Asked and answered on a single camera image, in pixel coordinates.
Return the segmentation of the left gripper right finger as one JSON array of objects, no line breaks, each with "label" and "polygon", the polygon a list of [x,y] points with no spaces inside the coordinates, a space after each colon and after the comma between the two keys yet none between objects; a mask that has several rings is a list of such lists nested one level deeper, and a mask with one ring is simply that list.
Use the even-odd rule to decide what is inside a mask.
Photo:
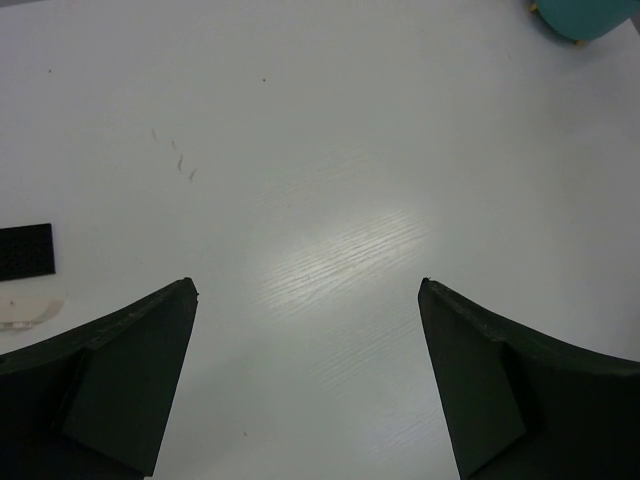
[{"label": "left gripper right finger", "polygon": [[430,279],[418,303],[461,478],[638,478],[638,363],[557,340]]}]

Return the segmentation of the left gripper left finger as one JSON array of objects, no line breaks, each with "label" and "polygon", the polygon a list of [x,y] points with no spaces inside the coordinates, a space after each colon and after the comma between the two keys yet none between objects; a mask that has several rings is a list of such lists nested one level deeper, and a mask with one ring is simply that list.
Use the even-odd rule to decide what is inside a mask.
[{"label": "left gripper left finger", "polygon": [[4,479],[153,475],[198,305],[190,278],[1,357]]}]

